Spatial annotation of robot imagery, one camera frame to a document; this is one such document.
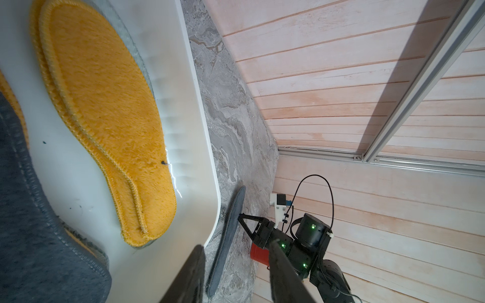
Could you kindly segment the yellow insole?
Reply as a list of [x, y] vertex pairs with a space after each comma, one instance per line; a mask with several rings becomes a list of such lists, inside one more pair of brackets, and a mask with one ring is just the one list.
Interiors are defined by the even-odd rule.
[[64, 103], [63, 97], [67, 93], [57, 86], [59, 81], [55, 75], [56, 69], [49, 65], [55, 58], [53, 43], [42, 44], [42, 35], [49, 33], [50, 17], [55, 8], [74, 8], [88, 16], [100, 18], [103, 24], [108, 21], [99, 12], [98, 6], [88, 1], [34, 1], [30, 9], [30, 36], [46, 90], [59, 117], [96, 161], [106, 178], [125, 242], [132, 247], [147, 246], [152, 240], [144, 233], [143, 227], [138, 221], [136, 207], [139, 197], [133, 180], [112, 159], [109, 153], [102, 150], [101, 146], [88, 134], [88, 131], [75, 120], [68, 106]]
[[58, 88], [75, 120], [133, 180], [138, 221], [155, 241], [172, 223], [177, 201], [159, 111], [140, 68], [109, 22], [55, 8], [49, 33]]
[[29, 134], [28, 134], [28, 130], [27, 130], [27, 124], [26, 124], [26, 121], [25, 121], [25, 117], [23, 115], [23, 112], [22, 112], [22, 109], [21, 109], [21, 106], [20, 106], [18, 100], [17, 100], [13, 90], [10, 87], [10, 84], [6, 80], [3, 73], [1, 73], [0, 82], [1, 82], [1, 93], [6, 98], [6, 100], [10, 104], [10, 106], [13, 108], [16, 116], [19, 118], [19, 120], [21, 122], [21, 127], [22, 127], [22, 130], [23, 130], [23, 135], [25, 137], [27, 147], [30, 148]]

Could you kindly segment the dark grey insole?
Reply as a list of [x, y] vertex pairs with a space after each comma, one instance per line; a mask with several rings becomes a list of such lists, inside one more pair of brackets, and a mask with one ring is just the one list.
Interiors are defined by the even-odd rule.
[[245, 200], [246, 186], [241, 186], [232, 197], [232, 202], [228, 206], [221, 242], [215, 255], [213, 266], [208, 276], [206, 294], [211, 298], [215, 295], [221, 282], [224, 266], [229, 255], [234, 236], [236, 235], [239, 224], [238, 217], [242, 212]]
[[107, 267], [64, 229], [1, 97], [1, 302], [105, 302]]

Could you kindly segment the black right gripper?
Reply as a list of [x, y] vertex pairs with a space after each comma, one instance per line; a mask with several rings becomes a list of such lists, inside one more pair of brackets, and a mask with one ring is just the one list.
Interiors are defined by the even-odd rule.
[[325, 254], [333, 237], [329, 225], [307, 213], [291, 224], [298, 226], [298, 229], [295, 234], [289, 235], [277, 229], [275, 222], [265, 217], [241, 213], [238, 222], [252, 243], [262, 249], [269, 250], [270, 243], [278, 241], [301, 279], [308, 278], [313, 270], [318, 269], [318, 258]]

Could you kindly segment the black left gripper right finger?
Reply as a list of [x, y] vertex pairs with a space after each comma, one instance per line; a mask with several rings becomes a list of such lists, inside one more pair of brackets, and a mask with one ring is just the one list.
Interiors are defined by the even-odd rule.
[[278, 241], [269, 246], [270, 286], [274, 303], [311, 302], [315, 300], [296, 275]]

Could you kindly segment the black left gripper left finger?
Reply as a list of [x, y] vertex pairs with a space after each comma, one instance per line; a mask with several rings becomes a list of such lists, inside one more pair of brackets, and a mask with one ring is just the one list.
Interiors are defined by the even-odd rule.
[[203, 302], [205, 262], [203, 246], [195, 246], [160, 303]]

